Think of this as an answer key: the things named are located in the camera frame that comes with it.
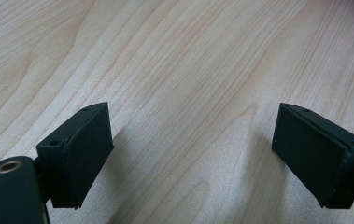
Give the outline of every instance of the wooden surface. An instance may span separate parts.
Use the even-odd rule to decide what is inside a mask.
[[[0,1],[0,160],[98,102],[116,147],[52,223],[354,223],[271,151],[280,102],[354,133],[354,0]]]

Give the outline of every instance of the wood laminate surface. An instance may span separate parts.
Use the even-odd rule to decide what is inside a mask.
[[[354,223],[271,150],[281,102],[354,133],[354,0],[0,1],[0,160],[98,102],[116,147],[52,223]]]

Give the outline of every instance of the wooden table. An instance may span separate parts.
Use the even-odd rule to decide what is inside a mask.
[[[52,223],[354,223],[271,150],[280,102],[354,133],[354,0],[0,1],[0,160],[98,102],[116,147]]]

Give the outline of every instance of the black object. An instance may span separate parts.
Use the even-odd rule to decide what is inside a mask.
[[[0,161],[0,223],[49,223],[54,207],[81,207],[113,149],[107,103],[87,106],[37,146],[38,158]]]
[[[281,104],[272,150],[321,206],[354,202],[354,134],[297,105]]]

